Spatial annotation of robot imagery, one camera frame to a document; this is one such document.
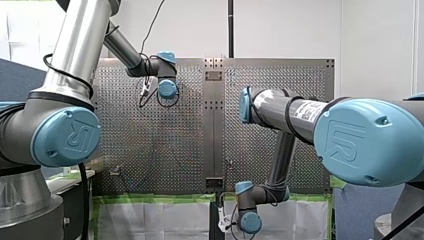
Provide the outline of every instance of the blue logo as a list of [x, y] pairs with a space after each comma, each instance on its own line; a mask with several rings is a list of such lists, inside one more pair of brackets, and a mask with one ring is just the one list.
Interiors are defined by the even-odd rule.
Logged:
[[339, 162], [353, 162], [358, 147], [365, 138], [365, 128], [349, 123], [330, 121], [325, 154]]
[[77, 152], [87, 152], [94, 129], [93, 126], [74, 119], [71, 123], [71, 134], [68, 136], [64, 148]]

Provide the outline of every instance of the sticker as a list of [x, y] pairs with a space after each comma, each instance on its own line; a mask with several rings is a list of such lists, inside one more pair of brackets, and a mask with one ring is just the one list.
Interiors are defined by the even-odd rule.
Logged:
[[294, 116], [308, 122], [315, 122], [327, 103], [305, 100], [297, 108]]

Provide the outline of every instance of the blue joint cap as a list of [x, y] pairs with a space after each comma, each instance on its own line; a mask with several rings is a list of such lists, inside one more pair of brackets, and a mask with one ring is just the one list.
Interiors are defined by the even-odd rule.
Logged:
[[251, 189], [253, 187], [253, 183], [251, 181], [244, 181], [244, 182], [238, 182], [236, 183], [236, 194], [242, 194], [246, 192], [247, 190]]
[[256, 212], [247, 212], [240, 219], [240, 229], [248, 234], [256, 234], [262, 228], [262, 220]]
[[173, 52], [169, 51], [160, 51], [158, 52], [158, 57], [162, 58], [163, 60], [170, 62], [170, 63], [176, 63], [175, 54]]
[[334, 105], [318, 119], [314, 143], [325, 168], [355, 185], [398, 185], [424, 170], [424, 127], [385, 101], [352, 99]]
[[239, 115], [242, 123], [250, 123], [250, 88], [244, 88], [240, 93]]
[[412, 95], [409, 98], [407, 98], [406, 100], [408, 100], [408, 101], [423, 101], [424, 100], [424, 92]]
[[31, 140], [31, 154], [45, 167], [73, 166], [87, 160], [99, 141], [97, 116], [86, 108], [68, 107], [40, 124]]
[[177, 85], [169, 80], [164, 79], [159, 82], [159, 96], [164, 99], [173, 99], [177, 94]]

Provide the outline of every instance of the robotic arm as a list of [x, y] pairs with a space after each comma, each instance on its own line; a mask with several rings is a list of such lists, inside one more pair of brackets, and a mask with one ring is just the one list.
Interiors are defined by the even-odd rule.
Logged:
[[324, 103], [289, 90], [243, 89], [241, 121], [281, 132], [268, 182], [236, 184], [240, 229], [259, 232], [256, 205], [289, 198], [283, 186], [295, 138], [313, 145], [324, 167], [348, 183], [387, 187], [417, 180], [424, 170], [424, 106], [418, 100], [422, 97], [394, 102], [339, 98]]
[[103, 43], [129, 76], [158, 77], [163, 98], [177, 93], [174, 54], [142, 57], [110, 23], [120, 0], [63, 2], [67, 14], [52, 61], [45, 58], [44, 84], [25, 103], [0, 103], [0, 235], [6, 239], [63, 239], [62, 200], [50, 195], [39, 168], [77, 165], [95, 151], [100, 124], [90, 98]]

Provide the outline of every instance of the pegboard panel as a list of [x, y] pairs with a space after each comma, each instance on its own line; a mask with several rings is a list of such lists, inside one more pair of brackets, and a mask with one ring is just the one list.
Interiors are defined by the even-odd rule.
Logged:
[[179, 59], [177, 70], [178, 103], [163, 108], [153, 96], [140, 109], [144, 78], [128, 77], [116, 59], [100, 60], [94, 101], [103, 171], [95, 178], [95, 194], [204, 191], [202, 59]]
[[[277, 135], [239, 120], [239, 96], [246, 86], [289, 88], [321, 101], [333, 98], [333, 60], [226, 59], [223, 168], [226, 190], [243, 180], [264, 183], [270, 173]], [[329, 191], [329, 174], [317, 160], [313, 147], [299, 143], [289, 176], [294, 193]]]

